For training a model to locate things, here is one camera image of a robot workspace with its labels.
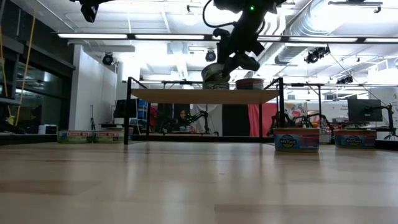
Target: window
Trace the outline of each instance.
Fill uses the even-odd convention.
[[[17,84],[21,85],[25,74],[25,64],[18,63]],[[28,67],[25,78],[25,88],[33,88],[49,95],[62,96],[63,80],[49,72],[43,72],[37,68]]]
[[[20,100],[22,91],[16,90],[16,100]],[[37,134],[43,124],[60,125],[61,100],[29,91],[23,92],[22,105],[19,113],[18,127],[29,134]],[[12,109],[16,117],[18,107]]]

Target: table top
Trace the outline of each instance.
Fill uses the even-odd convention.
[[[131,94],[151,103],[208,103],[258,105],[278,96],[276,90],[162,90],[134,89]]]

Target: white wall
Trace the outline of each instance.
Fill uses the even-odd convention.
[[[123,81],[127,81],[129,77],[133,77],[136,80],[139,80],[140,75],[140,66],[134,58],[129,59],[128,61],[119,62],[118,63],[118,80],[116,84],[116,99],[117,100],[125,100],[127,95],[127,83],[123,83]],[[139,85],[132,81],[131,88],[139,88]]]
[[[94,122],[100,129],[100,123],[112,121],[112,106],[116,99],[117,75],[75,46],[73,64],[76,70],[72,78],[70,105],[70,130],[91,130],[91,108],[94,105]]]

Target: ceiling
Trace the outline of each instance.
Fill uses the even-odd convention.
[[[205,1],[202,0],[116,0],[101,4],[96,22],[90,24],[84,20],[80,12],[80,4],[69,0],[11,0],[25,11],[33,14],[37,10],[37,18],[57,32],[103,32],[103,33],[173,33],[173,34],[211,34],[213,29],[204,25],[201,11]],[[293,19],[292,26],[298,26],[296,20],[306,18],[312,13],[309,23],[320,33],[327,35],[388,35],[398,33],[398,1],[381,0],[380,13],[375,8],[326,7],[328,0],[313,0],[319,4],[310,4],[301,16],[295,17],[309,0],[288,0],[289,5],[278,8],[278,15],[267,14],[267,25],[263,34],[279,35],[286,23]],[[206,19],[211,24],[231,22],[239,18],[228,11],[219,11],[209,6]],[[120,61],[139,58],[141,74],[148,80],[154,75],[171,74],[177,70],[175,57],[167,54],[168,42],[144,42],[136,40],[91,40],[80,42],[85,50],[92,55],[102,57],[109,47],[134,46],[131,52],[117,53]],[[195,74],[192,80],[200,79],[200,70],[209,62],[205,61],[205,49],[214,49],[214,42],[188,42],[188,46],[203,47],[204,51],[194,51],[179,60],[183,60],[189,74]],[[335,80],[350,70],[357,80],[365,80],[369,69],[378,63],[386,63],[391,58],[398,58],[397,45],[337,45],[331,44],[331,55],[315,64],[303,61],[308,50],[313,47],[301,47],[302,51],[293,55],[287,65],[275,64],[275,45],[266,44],[266,50],[258,61],[261,68],[257,77],[271,80],[283,76],[286,82],[336,82]],[[248,71],[238,70],[231,76],[239,79],[248,75]]]

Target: light fixture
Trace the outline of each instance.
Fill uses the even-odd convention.
[[[356,42],[357,39],[358,38],[352,38],[352,37],[290,37],[289,41],[334,43],[334,42]]]
[[[216,60],[216,53],[214,50],[208,50],[205,59],[207,62],[214,62]]]
[[[183,23],[187,26],[193,26],[198,22],[198,14],[191,11],[191,6],[187,4],[187,13],[183,17]]]
[[[102,63],[104,65],[110,66],[113,63],[113,54],[112,53],[105,53],[104,58],[102,59]]]
[[[162,81],[140,81],[142,84],[159,84]]]
[[[259,36],[257,40],[260,42],[275,42],[280,41],[280,37]]]
[[[373,38],[373,37],[368,37],[365,40],[365,43],[398,43],[398,38]]]
[[[136,39],[149,39],[149,40],[203,40],[204,35],[164,35],[164,34],[137,34]]]
[[[311,44],[311,43],[286,43],[286,47],[327,47],[327,44]]]
[[[329,46],[327,47],[317,47],[315,50],[308,51],[308,55],[304,58],[304,62],[316,63],[321,58],[324,58],[325,55],[330,54]]]
[[[66,39],[127,39],[127,34],[58,34]]]
[[[201,52],[204,52],[204,51],[207,50],[207,48],[206,47],[199,47],[199,46],[189,46],[188,50],[189,51],[201,51]]]
[[[93,23],[95,21],[99,6],[99,4],[95,4],[94,6],[81,5],[80,11],[87,22]]]
[[[366,2],[365,0],[348,0],[348,1],[330,1],[328,5],[330,6],[380,6],[383,2],[374,1],[374,2]]]
[[[350,84],[354,82],[354,78],[351,75],[348,75],[344,78],[340,78],[337,80],[336,84]]]

